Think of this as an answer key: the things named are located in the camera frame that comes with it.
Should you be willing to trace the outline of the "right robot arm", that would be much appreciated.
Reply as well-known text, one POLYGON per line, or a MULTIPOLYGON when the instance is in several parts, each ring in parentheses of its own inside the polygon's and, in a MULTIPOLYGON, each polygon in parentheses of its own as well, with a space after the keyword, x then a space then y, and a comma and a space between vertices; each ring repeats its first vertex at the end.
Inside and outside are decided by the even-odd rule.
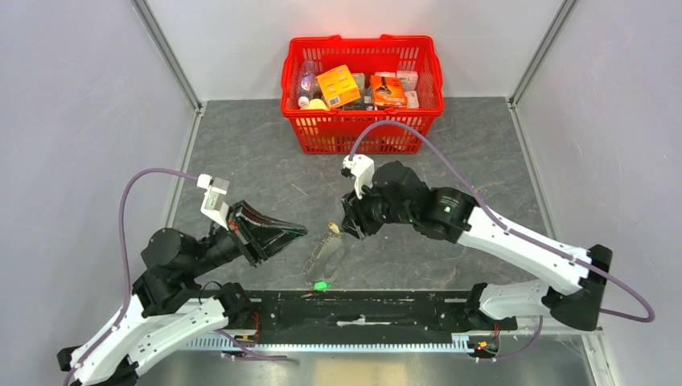
POLYGON ((511 285, 478 283, 464 307, 475 329, 515 317, 550 316, 580 331, 598 326, 612 252, 563 244, 486 209, 452 187, 430 188, 401 162, 376 167, 361 154, 346 157, 341 173, 353 189, 342 198, 341 229, 362 240, 385 224, 407 224, 431 240, 478 249, 534 276, 511 285))

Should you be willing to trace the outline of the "key with green tag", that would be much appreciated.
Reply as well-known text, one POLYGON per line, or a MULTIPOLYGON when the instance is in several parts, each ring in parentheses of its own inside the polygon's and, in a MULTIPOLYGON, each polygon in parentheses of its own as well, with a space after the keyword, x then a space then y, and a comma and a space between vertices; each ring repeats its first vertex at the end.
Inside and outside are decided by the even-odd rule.
POLYGON ((331 288, 331 283, 327 281, 316 281, 313 284, 314 291, 325 291, 331 288))

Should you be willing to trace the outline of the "key with yellow tag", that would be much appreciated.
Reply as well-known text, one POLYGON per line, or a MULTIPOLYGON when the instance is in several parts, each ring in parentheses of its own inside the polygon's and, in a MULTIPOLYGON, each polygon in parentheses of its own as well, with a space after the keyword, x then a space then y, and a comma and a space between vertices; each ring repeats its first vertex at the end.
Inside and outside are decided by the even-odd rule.
POLYGON ((335 222, 329 222, 327 228, 333 235, 341 236, 343 234, 343 230, 335 222))

